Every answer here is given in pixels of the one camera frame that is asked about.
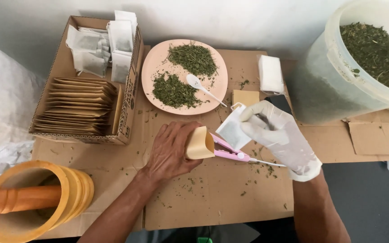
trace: wooden pestle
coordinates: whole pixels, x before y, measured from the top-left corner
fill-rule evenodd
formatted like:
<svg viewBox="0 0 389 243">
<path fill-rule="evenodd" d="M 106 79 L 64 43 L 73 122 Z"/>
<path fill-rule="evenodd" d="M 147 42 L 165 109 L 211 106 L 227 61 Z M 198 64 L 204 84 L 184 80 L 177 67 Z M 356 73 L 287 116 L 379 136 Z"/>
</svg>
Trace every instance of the wooden pestle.
<svg viewBox="0 0 389 243">
<path fill-rule="evenodd" d="M 0 189 L 0 214 L 56 207 L 60 198 L 60 185 Z"/>
</svg>

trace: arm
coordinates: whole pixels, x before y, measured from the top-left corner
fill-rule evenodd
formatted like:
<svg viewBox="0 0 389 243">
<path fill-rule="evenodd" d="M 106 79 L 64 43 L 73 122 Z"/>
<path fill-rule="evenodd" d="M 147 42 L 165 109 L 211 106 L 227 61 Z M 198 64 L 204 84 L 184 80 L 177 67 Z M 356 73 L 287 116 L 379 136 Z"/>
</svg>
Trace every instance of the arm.
<svg viewBox="0 0 389 243">
<path fill-rule="evenodd" d="M 167 180 L 189 173 L 203 160 L 185 158 L 188 135 L 201 124 L 171 122 L 164 124 L 154 139 L 147 165 L 94 221 L 78 243 L 122 243 L 133 229 L 139 213 L 154 191 Z"/>
<path fill-rule="evenodd" d="M 266 129 L 249 121 L 254 114 L 266 117 Z M 332 203 L 321 170 L 321 161 L 300 132 L 294 117 L 261 101 L 247 107 L 240 116 L 241 129 L 253 140 L 267 147 L 288 167 L 294 180 L 294 221 L 302 243 L 347 243 L 350 238 Z"/>
<path fill-rule="evenodd" d="M 332 203 L 324 173 L 307 182 L 293 181 L 294 222 L 301 243 L 351 242 Z"/>
</svg>

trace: plastic bucket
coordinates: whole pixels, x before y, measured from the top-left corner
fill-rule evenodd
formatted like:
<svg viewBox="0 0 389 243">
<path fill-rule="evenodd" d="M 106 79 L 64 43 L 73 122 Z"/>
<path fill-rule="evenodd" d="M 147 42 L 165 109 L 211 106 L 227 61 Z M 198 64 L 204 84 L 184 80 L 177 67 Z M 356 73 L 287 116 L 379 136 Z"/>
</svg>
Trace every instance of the plastic bucket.
<svg viewBox="0 0 389 243">
<path fill-rule="evenodd" d="M 94 184 L 84 172 L 46 161 L 28 161 L 16 165 L 0 176 L 1 188 L 41 185 L 46 178 L 57 177 L 61 199 L 57 208 L 0 214 L 0 243 L 24 243 L 78 216 L 88 208 L 94 195 Z"/>
<path fill-rule="evenodd" d="M 328 19 L 287 79 L 296 118 L 308 124 L 345 119 L 389 108 L 389 88 L 364 71 L 347 51 L 340 25 L 365 23 L 389 33 L 389 0 L 344 4 Z M 359 69 L 355 77 L 353 69 Z"/>
</svg>

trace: white cable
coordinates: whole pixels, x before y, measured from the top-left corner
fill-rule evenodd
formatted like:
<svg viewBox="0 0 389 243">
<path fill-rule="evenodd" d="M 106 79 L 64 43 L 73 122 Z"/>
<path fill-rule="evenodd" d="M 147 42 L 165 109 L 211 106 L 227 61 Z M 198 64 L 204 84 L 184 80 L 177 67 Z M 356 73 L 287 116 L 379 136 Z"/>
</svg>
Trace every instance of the white cable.
<svg viewBox="0 0 389 243">
<path fill-rule="evenodd" d="M 275 166 L 279 166 L 279 167 L 287 167 L 287 166 L 285 166 L 285 165 L 282 165 L 282 164 L 275 164 L 275 163 L 270 163 L 270 162 L 266 162 L 266 161 L 258 160 L 258 159 L 255 159 L 255 158 L 250 158 L 250 161 L 261 162 L 261 163 L 264 163 L 264 164 L 267 164 L 267 165 L 275 165 Z"/>
</svg>

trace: white plastic spoon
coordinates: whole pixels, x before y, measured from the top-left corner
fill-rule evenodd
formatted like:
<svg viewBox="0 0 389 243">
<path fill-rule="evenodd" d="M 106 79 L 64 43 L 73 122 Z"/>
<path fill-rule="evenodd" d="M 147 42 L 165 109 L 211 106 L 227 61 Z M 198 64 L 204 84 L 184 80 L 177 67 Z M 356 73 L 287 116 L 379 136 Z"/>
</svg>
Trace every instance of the white plastic spoon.
<svg viewBox="0 0 389 243">
<path fill-rule="evenodd" d="M 207 95 L 213 97 L 216 101 L 220 102 L 220 104 L 224 105 L 224 107 L 227 107 L 227 105 L 225 105 L 225 103 L 221 102 L 221 100 L 217 99 L 212 93 L 210 93 L 207 89 L 205 89 L 202 86 L 201 81 L 195 75 L 187 74 L 186 79 L 187 79 L 187 83 L 190 86 L 192 86 L 195 89 L 204 91 Z"/>
</svg>

